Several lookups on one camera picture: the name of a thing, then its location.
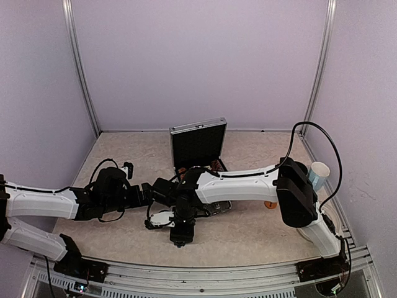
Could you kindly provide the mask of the aluminium poker chip case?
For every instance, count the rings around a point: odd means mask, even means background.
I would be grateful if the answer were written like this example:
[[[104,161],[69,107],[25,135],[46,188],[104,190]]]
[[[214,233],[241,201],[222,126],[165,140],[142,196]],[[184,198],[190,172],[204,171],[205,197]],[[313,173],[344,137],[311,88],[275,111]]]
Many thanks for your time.
[[[169,128],[175,178],[194,166],[210,169],[213,160],[221,160],[227,121],[224,117]]]

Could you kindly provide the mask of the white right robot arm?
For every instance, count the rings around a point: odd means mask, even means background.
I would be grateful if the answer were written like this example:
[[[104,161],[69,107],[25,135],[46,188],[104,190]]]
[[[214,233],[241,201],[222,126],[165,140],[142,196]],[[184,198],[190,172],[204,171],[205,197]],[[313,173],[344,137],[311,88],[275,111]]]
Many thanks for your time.
[[[196,218],[211,215],[206,207],[214,205],[219,213],[223,202],[263,201],[278,204],[283,223],[301,230],[317,247],[321,255],[317,269],[322,275],[329,276],[341,266],[344,241],[321,210],[304,164],[281,158],[277,165],[232,172],[194,166],[179,177],[180,181],[156,180],[149,191],[152,201],[172,210],[147,213],[145,220],[148,229],[168,227],[175,246],[192,242]]]

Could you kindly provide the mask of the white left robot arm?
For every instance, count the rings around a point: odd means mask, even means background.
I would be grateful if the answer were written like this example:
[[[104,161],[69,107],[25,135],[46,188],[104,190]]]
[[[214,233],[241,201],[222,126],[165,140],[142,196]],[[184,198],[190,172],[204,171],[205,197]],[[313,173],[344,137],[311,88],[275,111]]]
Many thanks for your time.
[[[128,168],[102,168],[96,180],[84,187],[63,189],[28,188],[1,180],[1,243],[13,245],[59,262],[73,276],[80,276],[87,263],[67,235],[55,235],[29,225],[23,216],[54,217],[74,221],[101,219],[111,212],[148,206],[149,199],[138,185],[129,183]]]

